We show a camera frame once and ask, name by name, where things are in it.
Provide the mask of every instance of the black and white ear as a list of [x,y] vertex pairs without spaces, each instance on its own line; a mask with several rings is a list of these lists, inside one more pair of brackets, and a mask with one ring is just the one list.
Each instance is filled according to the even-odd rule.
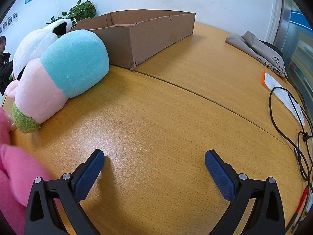
[[56,35],[64,35],[70,30],[71,27],[72,21],[70,19],[59,19],[47,25],[44,29],[51,31]]

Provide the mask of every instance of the brown cardboard box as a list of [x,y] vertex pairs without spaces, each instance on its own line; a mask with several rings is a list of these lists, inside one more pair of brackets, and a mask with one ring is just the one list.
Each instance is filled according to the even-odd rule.
[[106,46],[110,64],[135,69],[149,57],[193,33],[195,13],[129,10],[77,22],[71,31],[87,29]]

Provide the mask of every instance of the blue textured pad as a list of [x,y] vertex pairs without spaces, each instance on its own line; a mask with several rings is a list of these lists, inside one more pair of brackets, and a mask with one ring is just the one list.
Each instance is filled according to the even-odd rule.
[[103,166],[104,153],[99,151],[75,184],[74,198],[77,201],[82,201],[87,197]]
[[205,153],[204,162],[223,198],[232,202],[235,199],[235,185],[230,177],[211,152]]

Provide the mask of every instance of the plush toy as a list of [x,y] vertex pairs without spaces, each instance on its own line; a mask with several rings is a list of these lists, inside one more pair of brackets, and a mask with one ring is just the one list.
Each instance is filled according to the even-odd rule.
[[26,65],[20,80],[8,85],[5,93],[14,98],[16,126],[24,133],[39,129],[69,98],[91,88],[108,71],[108,53],[96,34],[76,30],[61,36]]
[[67,33],[71,27],[70,19],[60,19],[26,35],[13,57],[13,79],[20,80],[28,62],[40,58],[58,36]]
[[51,180],[38,161],[10,145],[9,120],[0,108],[0,210],[17,235],[24,234],[26,206],[36,177]]

